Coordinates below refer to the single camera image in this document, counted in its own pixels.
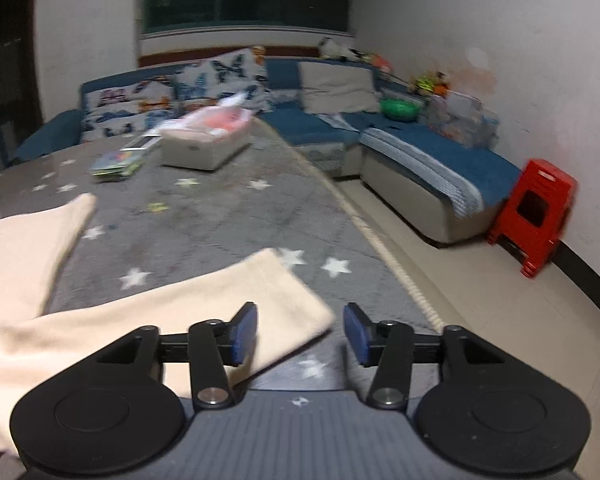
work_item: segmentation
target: gray pillow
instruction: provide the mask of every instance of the gray pillow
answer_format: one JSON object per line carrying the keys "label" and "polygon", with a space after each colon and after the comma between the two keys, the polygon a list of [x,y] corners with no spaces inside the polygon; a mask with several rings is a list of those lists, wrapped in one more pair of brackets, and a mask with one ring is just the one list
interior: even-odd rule
{"label": "gray pillow", "polygon": [[300,83],[302,106],[309,114],[380,111],[368,68],[302,61]]}

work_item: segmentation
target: black circular base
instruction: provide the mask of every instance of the black circular base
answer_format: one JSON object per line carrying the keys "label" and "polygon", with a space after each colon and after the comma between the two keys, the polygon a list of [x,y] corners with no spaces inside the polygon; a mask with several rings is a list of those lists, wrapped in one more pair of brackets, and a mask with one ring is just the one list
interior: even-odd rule
{"label": "black circular base", "polygon": [[441,456],[469,470],[530,476],[573,466],[587,441],[589,413],[553,383],[441,383],[420,401],[416,426]]}
{"label": "black circular base", "polygon": [[55,474],[132,469],[168,448],[185,423],[180,399],[149,377],[129,386],[80,388],[61,399],[52,394],[32,390],[23,397],[11,433],[24,462]]}

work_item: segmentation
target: metal screw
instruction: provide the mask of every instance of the metal screw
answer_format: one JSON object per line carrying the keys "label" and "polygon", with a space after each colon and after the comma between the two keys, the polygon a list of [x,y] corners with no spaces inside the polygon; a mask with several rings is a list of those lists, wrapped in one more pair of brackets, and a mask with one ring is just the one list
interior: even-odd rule
{"label": "metal screw", "polygon": [[385,406],[393,406],[404,401],[404,395],[400,390],[395,388],[378,388],[373,393],[375,402],[384,404]]}
{"label": "metal screw", "polygon": [[207,319],[205,323],[211,327],[214,335],[222,335],[226,329],[226,325],[221,319]]}
{"label": "metal screw", "polygon": [[229,393],[226,390],[214,386],[198,392],[198,400],[205,404],[220,404],[221,402],[225,402],[228,398]]}
{"label": "metal screw", "polygon": [[388,337],[389,332],[391,332],[391,328],[396,326],[397,324],[397,321],[393,321],[391,319],[383,319],[381,322],[378,323],[378,332],[381,335]]}

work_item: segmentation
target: white wall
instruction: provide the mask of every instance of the white wall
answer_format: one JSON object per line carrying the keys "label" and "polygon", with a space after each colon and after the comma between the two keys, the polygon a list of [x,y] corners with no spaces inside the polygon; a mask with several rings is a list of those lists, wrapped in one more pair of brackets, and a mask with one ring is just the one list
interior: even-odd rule
{"label": "white wall", "polygon": [[45,121],[78,103],[81,83],[134,70],[136,0],[35,0],[38,91]]}
{"label": "white wall", "polygon": [[565,242],[600,275],[600,0],[352,0],[358,48],[440,69],[499,113],[496,149],[580,183]]}

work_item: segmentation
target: tiled floor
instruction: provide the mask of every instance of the tiled floor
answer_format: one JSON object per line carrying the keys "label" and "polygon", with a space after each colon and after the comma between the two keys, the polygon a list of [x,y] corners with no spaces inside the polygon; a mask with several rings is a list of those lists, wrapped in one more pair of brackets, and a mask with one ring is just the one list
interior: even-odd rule
{"label": "tiled floor", "polygon": [[534,279],[503,248],[437,250],[359,180],[338,184],[447,324],[464,324],[576,392],[593,428],[576,471],[600,480],[600,311],[553,264]]}

